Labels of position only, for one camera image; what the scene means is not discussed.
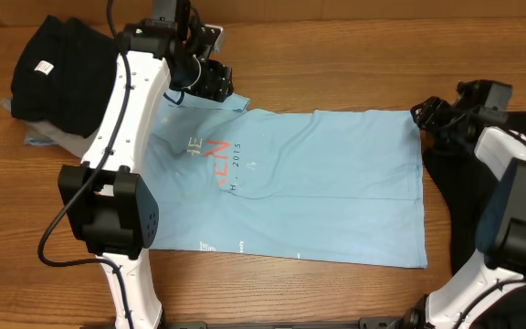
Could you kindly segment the light blue printed t-shirt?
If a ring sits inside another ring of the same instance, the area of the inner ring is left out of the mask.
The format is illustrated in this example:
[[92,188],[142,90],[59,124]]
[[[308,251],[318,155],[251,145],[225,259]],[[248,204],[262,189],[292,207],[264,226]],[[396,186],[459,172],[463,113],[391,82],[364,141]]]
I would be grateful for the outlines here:
[[407,111],[275,113],[168,92],[146,149],[154,249],[424,268]]

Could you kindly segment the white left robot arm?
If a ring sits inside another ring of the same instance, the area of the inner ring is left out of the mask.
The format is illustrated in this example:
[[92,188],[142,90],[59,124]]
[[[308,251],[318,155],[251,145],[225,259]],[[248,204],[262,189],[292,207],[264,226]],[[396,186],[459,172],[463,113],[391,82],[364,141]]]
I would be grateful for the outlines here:
[[142,177],[157,109],[168,90],[224,101],[231,68],[210,58],[222,27],[193,20],[187,28],[148,20],[117,36],[120,51],[107,109],[79,165],[65,165],[58,189],[74,237],[104,270],[115,328],[163,328],[149,259],[159,224],[157,202]]

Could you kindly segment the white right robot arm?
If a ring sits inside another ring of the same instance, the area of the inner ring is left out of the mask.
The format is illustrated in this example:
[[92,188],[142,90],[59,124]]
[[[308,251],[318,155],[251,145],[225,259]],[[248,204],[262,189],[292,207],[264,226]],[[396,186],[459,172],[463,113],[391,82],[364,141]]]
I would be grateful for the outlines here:
[[395,328],[526,328],[526,112],[432,97],[411,110],[435,141],[426,170],[451,218],[452,278]]

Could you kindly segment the black cloth pile right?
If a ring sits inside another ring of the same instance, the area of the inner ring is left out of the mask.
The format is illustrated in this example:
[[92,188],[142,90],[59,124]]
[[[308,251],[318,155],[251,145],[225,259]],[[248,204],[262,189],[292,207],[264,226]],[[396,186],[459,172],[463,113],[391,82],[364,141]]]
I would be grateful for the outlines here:
[[[526,111],[511,113],[507,126],[526,136]],[[457,273],[474,252],[475,231],[498,180],[484,164],[465,153],[442,154],[429,148],[422,158],[450,213],[450,264]]]

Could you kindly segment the folded black garment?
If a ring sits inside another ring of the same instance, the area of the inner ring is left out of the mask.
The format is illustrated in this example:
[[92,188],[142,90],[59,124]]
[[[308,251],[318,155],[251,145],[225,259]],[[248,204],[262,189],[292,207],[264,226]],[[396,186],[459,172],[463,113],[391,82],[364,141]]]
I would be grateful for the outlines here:
[[112,38],[77,18],[47,16],[16,63],[12,116],[87,138],[102,122],[116,77]]

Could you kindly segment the folded grey garment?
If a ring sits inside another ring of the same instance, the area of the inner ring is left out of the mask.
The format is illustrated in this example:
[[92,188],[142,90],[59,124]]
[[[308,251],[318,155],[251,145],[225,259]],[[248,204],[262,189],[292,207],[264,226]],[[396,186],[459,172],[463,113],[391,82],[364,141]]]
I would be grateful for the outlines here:
[[24,122],[26,126],[31,126],[39,133],[52,139],[58,146],[64,148],[71,154],[81,158],[90,148],[96,138],[97,131],[85,138],[77,134],[65,133],[52,123],[47,121],[41,122]]

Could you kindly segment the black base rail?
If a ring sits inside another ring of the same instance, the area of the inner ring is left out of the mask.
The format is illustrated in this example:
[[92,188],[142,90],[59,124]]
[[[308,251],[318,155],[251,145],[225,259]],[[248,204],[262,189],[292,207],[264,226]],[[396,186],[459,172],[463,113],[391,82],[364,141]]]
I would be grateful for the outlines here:
[[204,321],[168,323],[166,329],[409,329],[417,328],[404,317],[363,317],[354,321],[271,322],[208,324]]

